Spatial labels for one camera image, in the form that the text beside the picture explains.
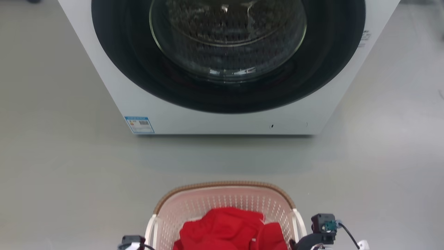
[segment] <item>plastic basket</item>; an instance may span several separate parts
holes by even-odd
[[[154,209],[145,232],[146,243],[156,250],[172,250],[187,221],[202,218],[210,209],[236,207],[261,212],[266,223],[278,222],[284,239],[296,242],[307,235],[301,215],[291,198],[280,188],[263,182],[209,182],[176,188]]]

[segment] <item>laundry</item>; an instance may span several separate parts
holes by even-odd
[[[212,209],[202,219],[183,225],[173,250],[287,250],[279,223],[264,221],[258,212]]]

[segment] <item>glossy floor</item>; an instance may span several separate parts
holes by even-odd
[[[439,249],[444,43],[400,5],[318,137],[136,137],[56,0],[0,1],[0,248],[115,249],[170,189],[281,186],[372,249]],[[340,231],[335,249],[353,249]]]

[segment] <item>round glass door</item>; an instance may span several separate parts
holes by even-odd
[[[365,0],[91,0],[94,29],[141,91],[212,113],[290,104],[355,53]]]

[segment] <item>washing machine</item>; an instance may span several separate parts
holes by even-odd
[[[59,0],[134,134],[319,134],[399,0]]]

